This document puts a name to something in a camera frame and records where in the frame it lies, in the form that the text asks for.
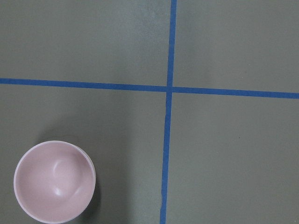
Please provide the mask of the pink bowl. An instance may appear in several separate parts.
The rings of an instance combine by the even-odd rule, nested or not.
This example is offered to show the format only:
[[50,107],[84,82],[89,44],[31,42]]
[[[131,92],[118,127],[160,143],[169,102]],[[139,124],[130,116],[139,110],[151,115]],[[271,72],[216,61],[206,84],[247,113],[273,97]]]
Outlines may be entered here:
[[13,185],[17,202],[28,216],[44,224],[62,224],[88,207],[95,192],[96,171],[80,147],[51,140],[22,156]]

